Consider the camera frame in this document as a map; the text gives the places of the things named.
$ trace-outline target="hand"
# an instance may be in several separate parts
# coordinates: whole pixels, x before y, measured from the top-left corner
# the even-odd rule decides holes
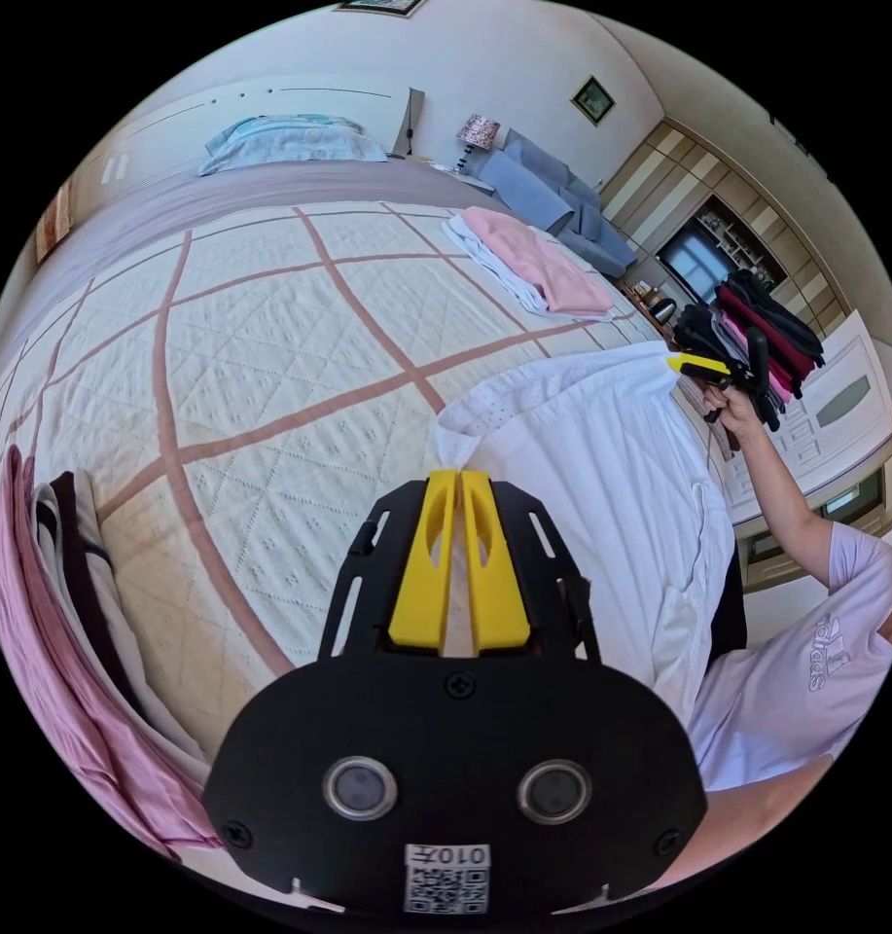
[[[755,431],[763,431],[750,396],[732,386],[728,389],[709,386],[705,390],[705,408],[709,412],[720,411],[721,423],[737,436],[738,441],[744,441]]]

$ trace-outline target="blue sofa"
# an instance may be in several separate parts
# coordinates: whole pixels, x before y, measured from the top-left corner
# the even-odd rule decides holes
[[[503,150],[475,154],[466,172],[528,224],[558,237],[603,275],[620,278],[637,259],[600,210],[597,192],[569,166],[515,130]]]

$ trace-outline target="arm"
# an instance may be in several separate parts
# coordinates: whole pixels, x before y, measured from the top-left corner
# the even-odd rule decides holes
[[[692,839],[647,891],[695,876],[754,844],[789,816],[832,762],[822,756],[794,772],[709,794],[708,811]]]
[[[722,409],[722,423],[740,442],[757,502],[780,548],[807,574],[829,586],[832,524],[816,516],[773,446],[750,400],[735,389],[705,393],[708,409]]]

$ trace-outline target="qr code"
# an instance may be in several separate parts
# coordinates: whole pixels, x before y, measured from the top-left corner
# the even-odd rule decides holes
[[[487,869],[408,866],[408,912],[419,915],[483,915]]]

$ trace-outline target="picture frame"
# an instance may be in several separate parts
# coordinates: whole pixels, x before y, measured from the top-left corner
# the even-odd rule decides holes
[[[426,0],[349,0],[336,6],[337,13],[379,13],[409,19]]]
[[[591,122],[598,126],[614,107],[614,98],[601,87],[601,82],[591,75],[572,97],[575,104]]]

